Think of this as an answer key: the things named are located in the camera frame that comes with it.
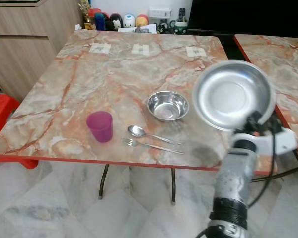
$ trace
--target fork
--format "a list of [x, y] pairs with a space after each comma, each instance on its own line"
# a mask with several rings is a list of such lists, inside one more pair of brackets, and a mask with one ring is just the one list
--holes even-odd
[[157, 145], [150, 145], [150, 144], [146, 144], [146, 143], [141, 143], [141, 142], [138, 142], [138, 141], [133, 140], [133, 139], [126, 139], [126, 138], [124, 138], [123, 139], [123, 142], [126, 145], [133, 146], [133, 147], [136, 147], [138, 145], [145, 145], [145, 146], [150, 146], [150, 147], [153, 147], [153, 148], [156, 148], [156, 149], [165, 150], [165, 151], [169, 151], [169, 152], [180, 154], [180, 155], [183, 155], [184, 154], [184, 152], [182, 152], [182, 151], [171, 150], [171, 149], [160, 147], [160, 146], [157, 146]]

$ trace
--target electrical outlet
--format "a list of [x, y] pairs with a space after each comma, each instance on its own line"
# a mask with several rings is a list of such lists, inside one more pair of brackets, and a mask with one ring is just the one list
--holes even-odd
[[150, 7], [149, 17], [169, 19], [171, 16], [171, 9], [167, 7]]

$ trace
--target purple plastic cup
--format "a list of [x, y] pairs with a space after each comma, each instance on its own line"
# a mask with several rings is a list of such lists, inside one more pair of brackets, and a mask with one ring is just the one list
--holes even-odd
[[108, 142], [113, 137], [113, 117], [108, 112], [95, 112], [88, 116], [86, 124], [95, 139], [101, 143]]

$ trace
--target wooden cabinet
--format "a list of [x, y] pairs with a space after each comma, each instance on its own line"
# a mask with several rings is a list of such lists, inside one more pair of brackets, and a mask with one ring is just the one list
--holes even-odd
[[77, 0], [0, 3], [0, 88], [21, 101], [81, 22]]

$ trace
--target tile floor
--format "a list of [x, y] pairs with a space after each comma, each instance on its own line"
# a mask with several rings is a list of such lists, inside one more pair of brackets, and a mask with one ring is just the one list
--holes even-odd
[[[296, 166], [291, 155], [279, 166]], [[0, 164], [0, 238], [194, 238], [208, 222], [215, 173], [43, 162], [34, 170]], [[261, 183], [251, 184], [255, 196]], [[253, 238], [298, 237], [298, 173], [272, 182], [249, 210]]]

